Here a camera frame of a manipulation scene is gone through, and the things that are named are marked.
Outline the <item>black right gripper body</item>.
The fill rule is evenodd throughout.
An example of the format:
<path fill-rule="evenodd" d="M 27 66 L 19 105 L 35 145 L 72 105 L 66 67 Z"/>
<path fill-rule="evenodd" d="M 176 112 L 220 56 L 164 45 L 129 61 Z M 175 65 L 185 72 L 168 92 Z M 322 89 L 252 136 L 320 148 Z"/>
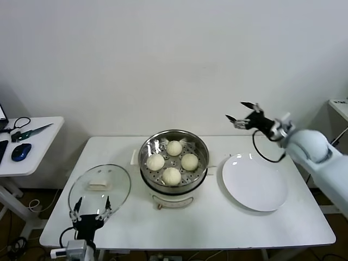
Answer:
<path fill-rule="evenodd" d="M 271 133 L 271 129 L 274 126 L 275 122 L 264 116 L 264 112 L 253 111 L 246 118 L 245 129 L 249 130 L 256 128 L 262 133 Z"/>

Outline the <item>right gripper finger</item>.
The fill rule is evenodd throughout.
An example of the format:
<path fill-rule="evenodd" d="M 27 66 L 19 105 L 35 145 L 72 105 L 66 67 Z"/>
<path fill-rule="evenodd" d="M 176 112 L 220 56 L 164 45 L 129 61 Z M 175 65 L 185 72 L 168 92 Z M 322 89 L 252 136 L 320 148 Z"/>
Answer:
<path fill-rule="evenodd" d="M 258 103 L 251 102 L 240 102 L 243 106 L 255 111 L 256 113 L 263 113 L 263 109 L 259 106 Z"/>
<path fill-rule="evenodd" d="M 249 123 L 249 119 L 237 120 L 230 115 L 226 115 L 226 117 L 229 120 L 229 122 L 232 123 L 236 129 L 245 129 Z"/>

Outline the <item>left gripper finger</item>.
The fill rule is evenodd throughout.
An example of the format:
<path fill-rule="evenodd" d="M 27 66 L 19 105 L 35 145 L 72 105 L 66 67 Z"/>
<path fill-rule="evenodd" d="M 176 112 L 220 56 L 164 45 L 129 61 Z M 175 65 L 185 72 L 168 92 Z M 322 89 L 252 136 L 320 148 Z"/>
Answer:
<path fill-rule="evenodd" d="M 104 211 L 98 214 L 97 220 L 108 220 L 111 216 L 111 203 L 109 196 L 106 199 Z"/>
<path fill-rule="evenodd" d="M 77 220 L 79 219 L 79 210 L 80 210 L 81 204 L 82 204 L 82 197 L 79 198 L 79 200 L 74 205 L 73 209 L 70 210 L 69 212 L 70 218 L 73 222 L 77 222 Z"/>

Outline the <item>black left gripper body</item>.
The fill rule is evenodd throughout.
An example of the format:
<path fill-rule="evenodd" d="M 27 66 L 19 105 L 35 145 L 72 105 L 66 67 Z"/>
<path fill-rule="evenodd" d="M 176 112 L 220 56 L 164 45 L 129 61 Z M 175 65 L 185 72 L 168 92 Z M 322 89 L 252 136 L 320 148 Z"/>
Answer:
<path fill-rule="evenodd" d="M 81 215 L 73 221 L 73 227 L 77 231 L 77 239 L 93 241 L 95 233 L 104 226 L 104 220 L 97 214 Z"/>

